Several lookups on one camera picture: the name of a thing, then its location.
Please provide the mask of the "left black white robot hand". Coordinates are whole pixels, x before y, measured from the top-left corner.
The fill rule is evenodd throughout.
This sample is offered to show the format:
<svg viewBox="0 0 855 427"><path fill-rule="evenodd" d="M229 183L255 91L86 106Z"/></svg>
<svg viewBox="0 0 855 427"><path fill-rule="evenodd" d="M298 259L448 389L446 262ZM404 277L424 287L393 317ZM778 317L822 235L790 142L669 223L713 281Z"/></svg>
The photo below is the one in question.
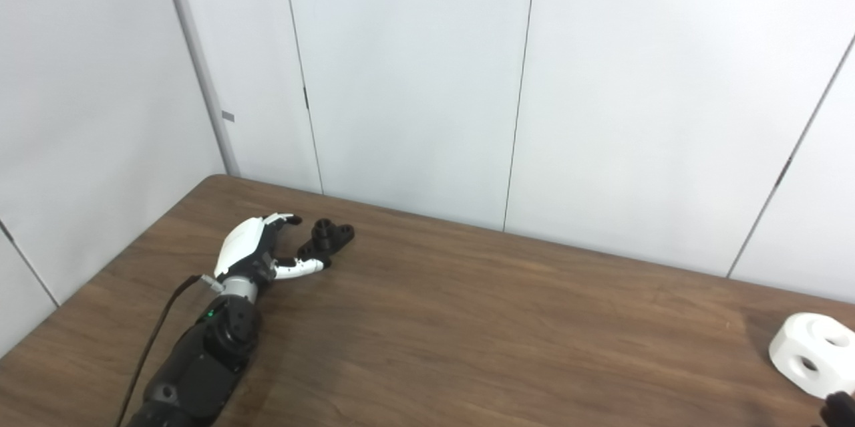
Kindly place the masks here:
<svg viewBox="0 0 855 427"><path fill-rule="evenodd" d="M279 233L285 226L300 223L301 217L275 212L266 217L251 217L238 224L224 239L214 278L224 284L227 279L242 277L259 286L267 286L273 281L305 277L329 268L332 261L324 257L276 259Z"/></svg>

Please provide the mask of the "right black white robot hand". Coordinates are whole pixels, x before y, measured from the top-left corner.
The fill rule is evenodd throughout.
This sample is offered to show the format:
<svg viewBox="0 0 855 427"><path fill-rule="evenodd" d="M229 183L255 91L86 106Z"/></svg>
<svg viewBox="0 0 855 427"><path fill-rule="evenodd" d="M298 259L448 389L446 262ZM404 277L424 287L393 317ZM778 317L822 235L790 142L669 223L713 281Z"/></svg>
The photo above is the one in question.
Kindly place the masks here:
<svg viewBox="0 0 855 427"><path fill-rule="evenodd" d="M830 394L820 410L820 417L828 427L855 427L855 403L851 394Z"/></svg>

